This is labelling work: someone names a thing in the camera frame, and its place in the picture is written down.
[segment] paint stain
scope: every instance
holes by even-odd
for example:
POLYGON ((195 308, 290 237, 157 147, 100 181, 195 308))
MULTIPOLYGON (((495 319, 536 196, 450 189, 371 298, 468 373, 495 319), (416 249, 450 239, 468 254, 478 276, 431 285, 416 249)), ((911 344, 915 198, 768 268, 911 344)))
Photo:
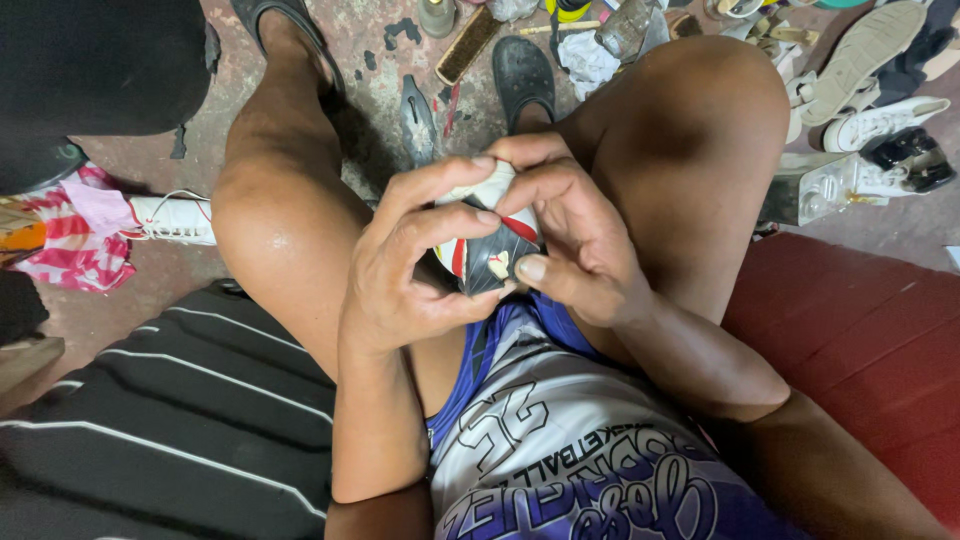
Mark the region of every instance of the paint stain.
POLYGON ((443 90, 440 90, 440 93, 437 94, 437 97, 440 98, 440 101, 444 102, 444 105, 450 104, 450 92, 453 91, 452 86, 445 86, 443 90))
POLYGON ((376 71, 376 56, 372 52, 364 51, 363 61, 367 63, 367 69, 376 71))
POLYGON ((396 37, 399 36, 401 32, 407 36, 407 39, 415 41, 417 45, 420 45, 420 42, 423 41, 420 30, 410 17, 403 17, 400 19, 400 22, 388 24, 383 27, 383 30, 383 40, 388 51, 396 49, 396 37))

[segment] white jersey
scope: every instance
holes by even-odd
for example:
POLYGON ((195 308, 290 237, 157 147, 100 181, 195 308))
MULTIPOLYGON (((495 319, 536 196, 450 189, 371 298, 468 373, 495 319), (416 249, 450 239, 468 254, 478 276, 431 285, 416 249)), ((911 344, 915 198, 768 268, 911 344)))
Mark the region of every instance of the white jersey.
POLYGON ((500 317, 489 372, 433 441, 437 539, 805 537, 649 384, 539 322, 500 317))

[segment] white sneaker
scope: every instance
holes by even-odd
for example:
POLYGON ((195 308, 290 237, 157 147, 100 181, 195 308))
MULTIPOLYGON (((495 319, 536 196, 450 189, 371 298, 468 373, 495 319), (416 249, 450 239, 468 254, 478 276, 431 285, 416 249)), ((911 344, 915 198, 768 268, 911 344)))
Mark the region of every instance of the white sneaker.
POLYGON ((140 228, 121 231, 131 240, 161 238, 184 244, 217 245, 210 225, 210 200, 189 189, 171 191, 163 197, 131 197, 133 220, 140 228), (175 193, 184 193, 194 199, 171 199, 175 193))
POLYGON ((919 126, 949 106, 949 99, 918 96, 834 120, 824 131, 824 149, 828 152, 856 152, 874 137, 919 126))

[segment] stained floor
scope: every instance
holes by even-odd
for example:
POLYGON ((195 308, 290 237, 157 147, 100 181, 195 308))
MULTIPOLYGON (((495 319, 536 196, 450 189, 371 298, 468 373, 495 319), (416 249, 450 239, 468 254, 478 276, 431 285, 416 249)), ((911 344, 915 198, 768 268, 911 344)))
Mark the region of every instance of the stained floor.
MULTIPOLYGON (((688 10, 698 14, 709 34, 718 32, 721 25, 702 16, 700 2, 694 0, 688 10)), ((401 34, 397 38, 396 50, 387 51, 384 26, 407 16, 416 21, 414 0, 306 0, 306 3, 331 44, 331 51, 348 85, 348 99, 353 105, 351 114, 339 122, 347 156, 345 181, 365 199, 375 198, 378 185, 385 184, 393 172, 411 166, 400 144, 397 120, 401 79, 405 74, 413 74, 421 92, 432 105, 433 98, 444 89, 432 69, 454 39, 456 28, 445 39, 424 37, 419 44, 401 34), (366 51, 372 53, 372 61, 370 55, 365 57, 366 51)), ((181 187, 201 194, 212 191, 224 164, 223 149, 230 123, 252 94, 265 66, 252 39, 230 8, 229 0, 201 0, 201 4, 220 35, 223 56, 204 106, 186 126, 186 158, 168 159, 173 134, 73 137, 95 163, 111 174, 130 183, 142 184, 156 193, 181 187)), ((459 27, 465 19, 463 13, 472 11, 473 7, 458 4, 459 27)), ((602 9, 600 2, 595 4, 591 11, 593 17, 602 9)), ((817 47, 805 54, 798 65, 806 62, 809 68, 814 68, 822 64, 836 38, 865 9, 828 12, 806 8, 796 12, 791 23, 803 23, 814 30, 825 31, 817 47)), ((498 37, 513 34, 519 28, 546 24, 546 13, 539 11, 532 19, 505 25, 498 37)), ((547 34, 534 36, 533 41, 544 51, 548 50, 547 34)), ((492 47, 488 46, 462 81, 458 107, 462 114, 455 122, 449 140, 444 142, 448 153, 479 151, 506 133, 502 109, 492 84, 491 50, 492 47)), ((557 109, 563 116, 576 106, 576 101, 572 85, 561 75, 557 74, 557 109)), ((960 68, 949 71, 918 92, 918 95, 949 97, 957 104, 927 125, 955 164, 960 163, 958 94, 960 68)), ((439 97, 437 108, 437 115, 445 119, 447 105, 439 97)), ((809 148, 810 144, 802 138, 789 149, 803 152, 809 148)), ((923 266, 950 270, 942 246, 960 245, 957 208, 960 208, 960 183, 948 185, 926 197, 895 200, 886 208, 852 207, 804 227, 800 232, 923 266)), ((23 385, 15 395, 8 396, 7 401, 34 397, 46 384, 86 364, 109 343, 125 336, 142 321, 156 316, 188 291, 228 276, 214 247, 163 241, 138 242, 133 246, 132 263, 137 273, 118 290, 108 294, 38 285, 51 312, 51 319, 43 330, 48 335, 65 337, 67 352, 61 360, 23 385)))

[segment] person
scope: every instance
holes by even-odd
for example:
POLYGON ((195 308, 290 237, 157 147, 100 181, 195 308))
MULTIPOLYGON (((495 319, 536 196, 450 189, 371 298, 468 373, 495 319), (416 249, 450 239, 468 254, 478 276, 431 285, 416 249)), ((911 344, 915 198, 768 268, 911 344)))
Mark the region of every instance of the person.
POLYGON ((663 44, 556 123, 530 100, 518 135, 394 175, 374 213, 340 179, 318 99, 339 73, 305 7, 233 4, 268 62, 213 228, 337 383, 330 538, 947 537, 718 326, 788 124, 757 48, 663 44), (494 160, 518 171, 495 211, 431 208, 494 160), (529 292, 468 297, 419 268, 530 204, 547 251, 516 264, 529 292))

